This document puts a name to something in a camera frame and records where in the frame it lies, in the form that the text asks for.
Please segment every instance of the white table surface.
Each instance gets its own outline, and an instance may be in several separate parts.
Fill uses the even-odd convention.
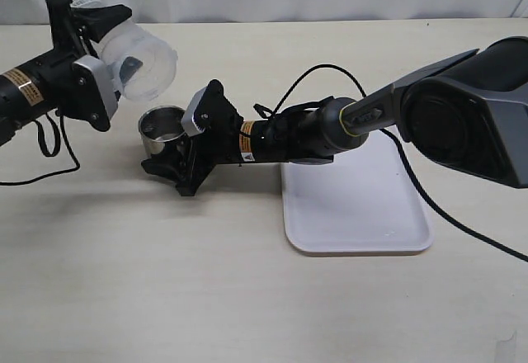
[[[310,258],[285,240],[278,166],[219,167],[195,198],[143,173],[137,120],[186,106],[212,79],[247,118],[316,63],[367,92],[509,35],[527,20],[158,25],[178,51],[155,103],[123,101],[111,131],[67,123],[81,171],[0,189],[0,361],[492,362],[517,331],[528,361],[528,264],[431,214],[415,257]],[[47,26],[0,27],[0,70],[50,47]],[[358,97],[319,71],[290,104]],[[0,179],[69,166],[28,126],[1,148]],[[528,252],[528,191],[439,167],[409,148],[426,189],[477,230]]]

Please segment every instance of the metal cup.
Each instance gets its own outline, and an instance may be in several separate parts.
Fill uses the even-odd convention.
[[[182,127],[185,111],[177,106],[159,106],[139,119],[139,133],[149,158],[177,150],[184,154],[187,135]]]

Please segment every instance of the orange label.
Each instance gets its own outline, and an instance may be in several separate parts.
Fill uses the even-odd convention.
[[[39,88],[37,88],[31,79],[18,68],[12,68],[8,72],[5,72],[3,77],[7,78],[14,85],[16,85],[18,90],[22,92],[22,95],[26,97],[30,105],[37,105],[44,100]]]
[[[251,134],[251,131],[253,129],[253,124],[255,121],[245,121],[242,123],[242,127],[240,127],[240,130],[244,134]],[[238,136],[238,146],[240,147],[240,153],[242,154],[242,160],[245,163],[252,163],[255,161],[255,158],[253,157],[253,152],[251,151],[251,138],[248,138],[244,135]]]

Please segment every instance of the transparent plastic container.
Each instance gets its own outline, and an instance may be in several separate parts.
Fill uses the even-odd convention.
[[[73,0],[72,7],[105,7],[101,0]],[[108,65],[114,87],[131,101],[151,101],[176,77],[177,52],[130,19],[93,43]]]

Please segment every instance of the white tray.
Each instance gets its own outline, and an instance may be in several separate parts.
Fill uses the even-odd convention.
[[[371,133],[328,165],[282,164],[285,232],[312,254],[416,254],[432,234],[392,140]]]

